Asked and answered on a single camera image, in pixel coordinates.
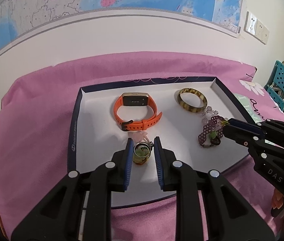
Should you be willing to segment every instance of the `black buckle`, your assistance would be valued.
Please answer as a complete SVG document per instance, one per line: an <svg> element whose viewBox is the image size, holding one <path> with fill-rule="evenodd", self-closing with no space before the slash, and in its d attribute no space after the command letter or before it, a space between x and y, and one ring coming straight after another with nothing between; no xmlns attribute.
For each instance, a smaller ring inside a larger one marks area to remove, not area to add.
<svg viewBox="0 0 284 241"><path fill-rule="evenodd" d="M130 120L130 121L127 121L127 122L123 122L123 123L121 124L121 129L122 129L123 131L129 131L129 130L127 129L127 126L126 126L126 125L131 124L131 123L133 123L133 120Z"/></svg>

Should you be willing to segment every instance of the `electrical outlet panel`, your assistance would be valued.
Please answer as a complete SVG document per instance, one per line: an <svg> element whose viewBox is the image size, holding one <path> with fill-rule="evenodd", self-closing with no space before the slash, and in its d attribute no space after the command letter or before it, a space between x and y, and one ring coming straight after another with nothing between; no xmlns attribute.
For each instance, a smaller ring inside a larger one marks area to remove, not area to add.
<svg viewBox="0 0 284 241"><path fill-rule="evenodd" d="M254 14L247 12L247 21L246 21L246 31L252 35L255 35L255 31L257 30L257 17Z"/></svg>
<svg viewBox="0 0 284 241"><path fill-rule="evenodd" d="M268 40L269 40L269 34L270 34L270 31L264 27L263 28L263 33L262 33L262 43L264 44L267 44L268 43Z"/></svg>
<svg viewBox="0 0 284 241"><path fill-rule="evenodd" d="M262 41L263 29L264 29L264 25L262 24L262 22L258 20L257 29L255 31L255 37L260 41Z"/></svg>
<svg viewBox="0 0 284 241"><path fill-rule="evenodd" d="M253 35L263 44L267 44L270 32L251 12L247 12L245 31Z"/></svg>

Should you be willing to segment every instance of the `orange watch strap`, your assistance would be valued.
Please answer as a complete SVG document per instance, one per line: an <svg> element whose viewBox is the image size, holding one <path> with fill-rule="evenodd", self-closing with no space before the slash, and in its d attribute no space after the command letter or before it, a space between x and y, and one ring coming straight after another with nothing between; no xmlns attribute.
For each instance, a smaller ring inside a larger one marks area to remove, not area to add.
<svg viewBox="0 0 284 241"><path fill-rule="evenodd" d="M147 104L152 108L153 110L153 115L151 118L149 119L144 119L142 121L133 121L132 123L130 124L126 124L125 125L125 129L128 130L128 131L138 131L138 130L146 130L147 128L149 127L152 127L153 125L155 125L156 123L159 122L159 120L161 119L162 117L162 113L160 112L158 115L157 115L157 107L156 107L156 104L154 102L154 100L149 96L148 98L148 102ZM119 124L122 128L122 123L125 123L124 120L122 120L118 115L117 115L117 111L118 109L123 106L123 97L120 96L117 101L115 102L115 105L114 105L114 117L115 117L115 120L117 122L117 124Z"/></svg>

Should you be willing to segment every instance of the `pink tablecloth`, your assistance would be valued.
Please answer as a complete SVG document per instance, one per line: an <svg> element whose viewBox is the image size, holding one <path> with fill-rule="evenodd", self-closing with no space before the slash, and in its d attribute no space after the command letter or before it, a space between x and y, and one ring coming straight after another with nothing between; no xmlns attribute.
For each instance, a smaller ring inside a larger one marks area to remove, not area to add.
<svg viewBox="0 0 284 241"><path fill-rule="evenodd" d="M15 81L0 112L0 216L10 238L27 213L67 172L69 127L78 89L105 82L152 77L218 76L260 121L284 114L258 84L255 69L216 57L140 52L65 62ZM228 180L277 232L270 215L273 187L246 158ZM114 239L174 240L175 198L112 211Z"/></svg>

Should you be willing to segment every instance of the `smartwatch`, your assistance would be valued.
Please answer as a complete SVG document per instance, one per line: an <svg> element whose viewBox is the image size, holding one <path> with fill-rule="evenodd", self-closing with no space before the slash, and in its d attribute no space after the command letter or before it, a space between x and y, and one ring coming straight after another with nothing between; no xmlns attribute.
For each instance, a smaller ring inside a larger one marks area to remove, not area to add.
<svg viewBox="0 0 284 241"><path fill-rule="evenodd" d="M149 119L143 119L142 121L124 121L118 115L117 111L121 106L150 106L153 110L153 116ZM114 117L117 124L121 127L123 131L137 131L137 130L146 130L147 128L152 127L162 117L160 112L157 115L157 107L154 100L150 97L148 93L142 92L129 92L123 93L115 102L114 105Z"/></svg>

